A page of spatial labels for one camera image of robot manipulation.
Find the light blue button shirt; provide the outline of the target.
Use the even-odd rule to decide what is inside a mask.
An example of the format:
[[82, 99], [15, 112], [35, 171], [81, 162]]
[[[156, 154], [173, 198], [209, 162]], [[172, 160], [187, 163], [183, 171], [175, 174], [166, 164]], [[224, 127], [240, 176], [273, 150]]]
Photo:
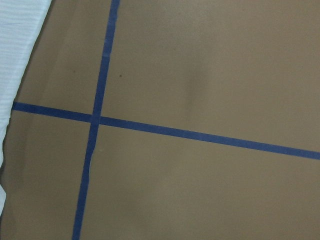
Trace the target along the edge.
[[0, 171], [12, 107], [33, 48], [47, 17], [50, 0], [0, 2]]

